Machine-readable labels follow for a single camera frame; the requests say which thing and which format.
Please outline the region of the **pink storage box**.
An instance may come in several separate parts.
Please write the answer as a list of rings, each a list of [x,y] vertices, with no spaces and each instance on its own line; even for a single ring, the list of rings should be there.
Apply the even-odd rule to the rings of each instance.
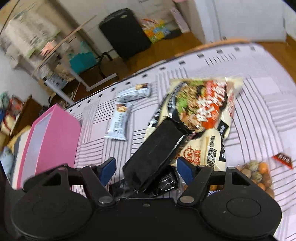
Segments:
[[[22,189],[29,178],[62,164],[73,167],[80,131],[79,121],[57,104],[43,113],[20,139],[11,187]]]

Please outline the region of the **instant noodle bag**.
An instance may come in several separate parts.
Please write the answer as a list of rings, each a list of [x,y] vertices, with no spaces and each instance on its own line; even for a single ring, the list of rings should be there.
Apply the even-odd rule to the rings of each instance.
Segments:
[[[173,79],[168,93],[154,112],[145,132],[148,138],[165,118],[191,130],[191,138],[177,153],[192,165],[206,165],[225,171],[224,140],[230,133],[235,97],[243,86],[242,78]]]

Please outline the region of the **black snack packet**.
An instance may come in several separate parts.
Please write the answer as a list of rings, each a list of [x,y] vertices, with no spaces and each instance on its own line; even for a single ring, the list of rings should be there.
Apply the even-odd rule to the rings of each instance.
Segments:
[[[110,193],[116,198],[152,198],[176,189],[179,179],[170,163],[192,133],[165,118],[123,165],[124,179],[110,185]]]

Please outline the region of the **colourful gift bag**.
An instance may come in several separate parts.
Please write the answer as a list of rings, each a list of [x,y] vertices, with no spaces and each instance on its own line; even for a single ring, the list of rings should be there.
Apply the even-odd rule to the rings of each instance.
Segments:
[[[142,30],[149,38],[152,44],[164,39],[171,32],[165,27],[163,21],[153,19],[141,19]]]

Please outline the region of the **bag of coated peanuts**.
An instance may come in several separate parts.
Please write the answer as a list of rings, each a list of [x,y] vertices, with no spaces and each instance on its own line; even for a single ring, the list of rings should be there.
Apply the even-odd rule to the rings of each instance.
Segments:
[[[285,206],[295,202],[295,158],[278,153],[269,160],[250,160],[236,168],[262,190]],[[223,185],[212,184],[209,195],[222,190]]]

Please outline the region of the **striped white bed sheet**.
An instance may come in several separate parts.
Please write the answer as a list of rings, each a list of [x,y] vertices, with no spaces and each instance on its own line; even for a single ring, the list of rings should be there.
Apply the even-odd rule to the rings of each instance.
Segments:
[[[117,97],[142,83],[150,85],[151,95],[132,102],[126,140],[107,138]],[[268,163],[283,213],[276,238],[295,240],[295,166],[273,158],[282,153],[295,162],[295,83],[262,46],[224,45],[159,62],[78,101],[68,112],[81,123],[74,165],[114,156],[112,182],[123,178],[123,165],[167,117],[210,134],[207,164],[218,156],[214,146],[222,135],[225,166]]]

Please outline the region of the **teal shopping bag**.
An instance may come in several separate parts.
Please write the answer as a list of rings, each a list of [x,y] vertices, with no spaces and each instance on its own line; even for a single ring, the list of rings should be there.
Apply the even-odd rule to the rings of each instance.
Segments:
[[[80,52],[69,54],[69,62],[72,70],[80,74],[97,64],[96,58],[86,42],[80,42]]]

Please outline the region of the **white metal clothes rack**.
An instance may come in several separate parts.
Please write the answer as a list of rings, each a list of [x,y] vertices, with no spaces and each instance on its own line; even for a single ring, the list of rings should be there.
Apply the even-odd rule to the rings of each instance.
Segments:
[[[49,60],[52,58],[52,56],[55,57],[55,63],[60,64],[63,66],[70,74],[79,82],[82,83],[86,87],[86,91],[89,92],[90,90],[95,89],[99,85],[102,85],[106,83],[109,80],[112,79],[118,79],[118,75],[116,73],[113,73],[112,75],[109,75],[106,78],[103,78],[96,84],[89,86],[68,64],[67,62],[62,58],[62,56],[57,52],[57,50],[62,46],[63,43],[65,43],[70,37],[74,36],[75,33],[77,33],[79,30],[81,30],[87,23],[92,21],[96,16],[93,16],[89,20],[82,23],[79,27],[77,27],[75,30],[73,30],[67,37],[65,37],[62,41],[60,41],[46,56],[43,58],[43,60],[40,62],[40,64],[34,69],[33,72],[31,72],[32,77],[40,77],[41,76],[41,68],[46,65]],[[52,81],[54,79],[56,72],[53,71],[52,74],[49,77],[46,77],[45,79],[42,79],[42,81],[51,89],[53,92],[57,93],[67,104],[73,105],[74,101],[67,96],[63,91],[62,87],[57,87],[57,85]]]

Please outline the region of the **white snack bar wrapper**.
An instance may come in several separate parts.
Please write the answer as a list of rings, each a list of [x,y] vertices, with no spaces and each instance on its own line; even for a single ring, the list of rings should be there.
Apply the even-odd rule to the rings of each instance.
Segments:
[[[132,103],[115,103],[115,110],[111,119],[111,123],[104,138],[120,141],[126,140],[126,125],[132,106]]]

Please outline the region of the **black suitcase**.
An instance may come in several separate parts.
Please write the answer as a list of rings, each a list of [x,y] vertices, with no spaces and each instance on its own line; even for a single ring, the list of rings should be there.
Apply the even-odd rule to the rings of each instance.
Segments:
[[[152,44],[135,14],[128,8],[108,15],[99,28],[123,60],[145,51]]]

